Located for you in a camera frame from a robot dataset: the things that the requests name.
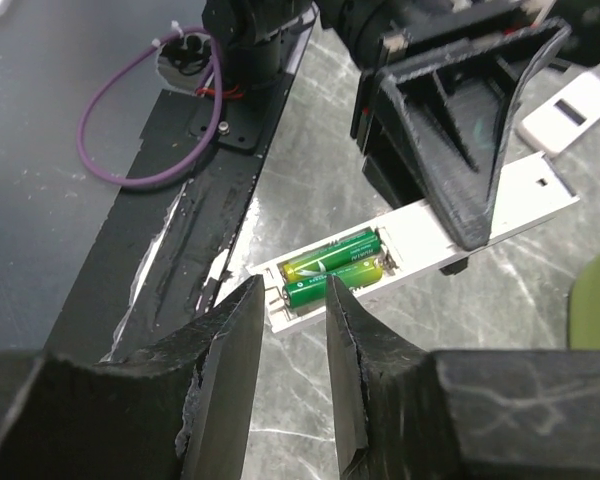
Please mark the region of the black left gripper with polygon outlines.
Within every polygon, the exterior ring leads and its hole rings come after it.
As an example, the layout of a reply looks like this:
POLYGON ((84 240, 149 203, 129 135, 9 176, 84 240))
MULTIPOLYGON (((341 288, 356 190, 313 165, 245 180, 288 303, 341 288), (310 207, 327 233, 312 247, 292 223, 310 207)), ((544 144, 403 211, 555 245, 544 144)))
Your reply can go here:
POLYGON ((398 58, 417 55, 373 77, 362 145, 369 183, 393 208, 422 196, 461 249, 485 246, 522 91, 570 32, 558 57, 600 63, 600 1, 316 5, 361 71, 389 62, 387 38, 402 41, 398 58))

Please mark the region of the slim white remote control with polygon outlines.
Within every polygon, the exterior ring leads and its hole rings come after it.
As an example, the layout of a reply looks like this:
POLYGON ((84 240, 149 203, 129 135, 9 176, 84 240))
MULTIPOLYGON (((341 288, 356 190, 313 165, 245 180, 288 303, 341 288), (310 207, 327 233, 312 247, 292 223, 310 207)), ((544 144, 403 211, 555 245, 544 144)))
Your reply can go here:
MULTIPOLYGON (((488 244, 495 245, 534 228, 578 201, 579 196, 544 153, 509 163, 501 172, 488 244)), ((470 256, 453 243, 425 200, 372 218, 248 269, 250 274, 260 274, 264 278, 265 307, 274 334, 295 333, 322 321, 326 312, 323 300, 299 309, 284 304, 282 266, 298 256, 366 230, 378 234, 388 265, 379 281, 353 290, 360 300, 470 256)))

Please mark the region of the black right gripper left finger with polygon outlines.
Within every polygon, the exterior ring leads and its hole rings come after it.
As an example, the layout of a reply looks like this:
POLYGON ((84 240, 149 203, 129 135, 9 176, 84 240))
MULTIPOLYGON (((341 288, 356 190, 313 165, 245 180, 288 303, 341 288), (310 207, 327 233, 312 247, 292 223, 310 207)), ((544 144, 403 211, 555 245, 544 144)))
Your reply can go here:
POLYGON ((119 361, 0 351, 0 479, 238 479, 264 281, 119 361))

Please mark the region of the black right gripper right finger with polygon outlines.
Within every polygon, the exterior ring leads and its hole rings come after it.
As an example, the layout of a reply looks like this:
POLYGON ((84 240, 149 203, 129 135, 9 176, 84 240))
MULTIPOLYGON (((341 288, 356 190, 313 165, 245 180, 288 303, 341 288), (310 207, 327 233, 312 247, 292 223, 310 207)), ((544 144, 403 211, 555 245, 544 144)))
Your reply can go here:
POLYGON ((600 351, 435 350, 326 284, 343 479, 600 479, 600 351))

